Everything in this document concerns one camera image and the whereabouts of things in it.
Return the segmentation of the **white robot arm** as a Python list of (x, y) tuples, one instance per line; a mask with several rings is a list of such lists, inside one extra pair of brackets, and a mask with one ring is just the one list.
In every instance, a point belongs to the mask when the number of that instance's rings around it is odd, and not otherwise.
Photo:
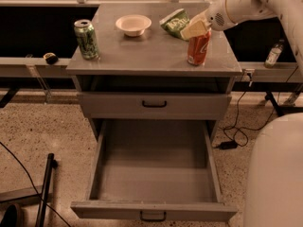
[[(275, 16), (303, 69), (303, 0), (218, 0), (182, 31), (189, 39)], [(303, 227), (303, 113), (265, 126), (252, 149), (243, 227)]]

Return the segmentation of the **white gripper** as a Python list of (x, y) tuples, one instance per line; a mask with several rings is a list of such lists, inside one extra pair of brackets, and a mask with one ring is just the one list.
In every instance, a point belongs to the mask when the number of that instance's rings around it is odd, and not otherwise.
[(194, 16), (180, 32), (184, 40), (205, 35), (210, 27), (216, 31), (227, 30), (236, 24), (230, 19), (226, 8), (227, 0), (212, 2), (208, 9)]

